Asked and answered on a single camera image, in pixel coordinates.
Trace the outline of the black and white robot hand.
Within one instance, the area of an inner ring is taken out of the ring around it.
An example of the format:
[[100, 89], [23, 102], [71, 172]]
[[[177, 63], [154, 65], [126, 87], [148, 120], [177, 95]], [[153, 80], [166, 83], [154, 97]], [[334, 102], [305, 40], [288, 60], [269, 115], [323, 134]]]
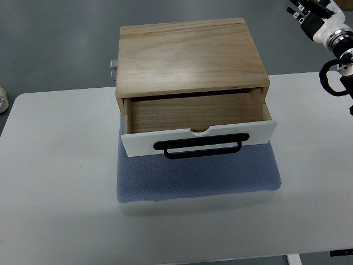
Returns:
[[352, 28], [345, 24], [345, 14], [334, 1], [292, 1], [287, 8], [306, 36], [322, 44], [337, 58], [352, 51]]

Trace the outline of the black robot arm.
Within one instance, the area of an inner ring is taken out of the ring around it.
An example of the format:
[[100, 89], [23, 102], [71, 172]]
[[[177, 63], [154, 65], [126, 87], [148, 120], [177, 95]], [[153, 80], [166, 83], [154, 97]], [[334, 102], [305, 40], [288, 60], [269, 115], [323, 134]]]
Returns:
[[[334, 54], [336, 59], [326, 62], [319, 71], [321, 86], [335, 97], [349, 95], [352, 98], [352, 30], [342, 28], [329, 34], [325, 47]], [[333, 66], [337, 66], [337, 71], [341, 75], [339, 80], [344, 87], [343, 91], [336, 91], [329, 84], [327, 73]]]

